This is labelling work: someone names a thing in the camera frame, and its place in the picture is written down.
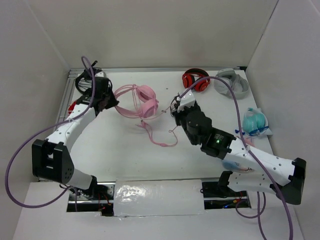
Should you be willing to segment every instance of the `red wire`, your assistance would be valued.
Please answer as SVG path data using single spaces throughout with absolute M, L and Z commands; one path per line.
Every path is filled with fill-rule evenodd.
M 110 205 L 108 197 L 105 194 L 103 194 L 103 195 L 104 195 L 106 201 L 108 202 L 108 205 Z

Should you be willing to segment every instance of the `pink headphones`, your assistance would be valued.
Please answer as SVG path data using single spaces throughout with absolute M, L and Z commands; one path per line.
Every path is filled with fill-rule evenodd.
M 126 118 L 131 118 L 131 119 L 137 119 L 137 118 L 146 119 L 156 114 L 159 101 L 156 99 L 156 93 L 155 91 L 152 90 L 151 87 L 147 85 L 137 86 L 135 84 L 124 85 L 118 88 L 114 92 L 115 99 L 117 99 L 118 97 L 120 97 L 121 95 L 129 91 L 132 91 L 133 104 L 134 104 L 135 111 L 131 111 L 117 105 L 115 106 L 115 109 L 118 111 L 118 113 L 120 113 L 122 116 Z M 149 120 L 159 117 L 161 114 L 165 113 L 166 110 L 162 111 L 162 113 L 160 113 L 156 117 L 149 118 Z M 146 132 L 149 135 L 150 141 L 153 144 L 159 145 L 161 147 L 174 147 L 178 143 L 178 138 L 174 133 L 174 129 L 169 130 L 169 133 L 173 133 L 176 139 L 176 142 L 174 144 L 169 145 L 166 143 L 155 142 L 153 140 L 152 127 L 146 122 L 144 122 L 143 120 L 141 120 L 141 124 L 136 124 L 136 125 L 146 130 Z
M 118 113 L 124 117 L 132 119 L 146 119 L 156 114 L 159 101 L 156 99 L 156 93 L 151 89 L 151 87 L 147 85 L 137 86 L 135 84 L 124 85 L 114 92 L 115 99 L 129 91 L 132 91 L 135 111 L 115 106 Z M 140 102 L 140 107 L 138 107 L 136 96 L 143 102 L 142 104 Z

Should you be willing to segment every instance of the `headphone ear cup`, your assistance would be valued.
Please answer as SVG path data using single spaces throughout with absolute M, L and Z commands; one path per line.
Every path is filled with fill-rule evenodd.
M 182 83 L 185 89 L 189 88 L 195 82 L 195 77 L 191 74 L 183 74 Z
M 207 80 L 203 80 L 201 81 L 200 83 L 198 83 L 197 85 L 194 86 L 194 89 L 197 91 L 197 92 L 202 92 L 204 91 L 208 85 L 209 85 L 210 82 L 208 82 Z
M 154 99 L 146 101 L 139 108 L 138 115 L 140 118 L 149 118 L 156 114 L 158 109 L 158 102 Z
M 144 103 L 149 100 L 156 99 L 155 91 L 153 91 L 152 88 L 147 85 L 138 86 L 136 88 L 136 93 L 138 98 Z

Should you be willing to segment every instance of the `pink cable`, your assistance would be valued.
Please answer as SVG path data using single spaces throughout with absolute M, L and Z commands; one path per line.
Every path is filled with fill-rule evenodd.
M 152 127 L 151 127 L 148 123 L 146 123 L 145 121 L 141 120 L 141 125 L 139 125 L 139 124 L 136 124 L 136 125 L 137 125 L 139 128 L 143 128 L 143 129 L 146 130 L 146 132 L 147 132 L 148 135 L 149 135 L 150 141 L 151 141 L 153 144 L 155 144 L 155 145 L 159 145 L 159 146 L 161 146 L 161 147 L 174 147 L 175 145 L 178 144 L 178 138 L 177 138 L 177 136 L 176 136 L 176 134 L 175 134 L 175 132 L 174 132 L 174 130 L 175 130 L 178 126 L 176 126 L 176 127 L 175 127 L 174 129 L 172 129 L 172 130 L 169 130 L 169 133 L 173 133 L 173 135 L 174 135 L 174 137 L 175 137 L 175 139 L 176 139 L 176 142 L 175 142 L 174 144 L 166 144 L 166 143 L 159 143 L 159 142 L 155 142 L 155 141 L 154 141 L 154 139 L 153 139 Z

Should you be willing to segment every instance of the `gray headphones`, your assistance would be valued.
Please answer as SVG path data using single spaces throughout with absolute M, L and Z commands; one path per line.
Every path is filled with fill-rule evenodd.
M 236 74 L 235 70 L 233 70 L 232 68 L 225 68 L 218 71 L 216 77 L 221 78 L 222 80 L 225 80 L 229 84 L 229 86 L 232 88 L 234 95 L 237 99 L 243 99 L 248 95 L 249 93 L 248 81 L 242 78 L 239 74 Z M 229 89 L 221 81 L 215 79 L 213 82 L 213 86 L 218 93 L 226 95 L 229 98 L 232 98 L 232 95 Z

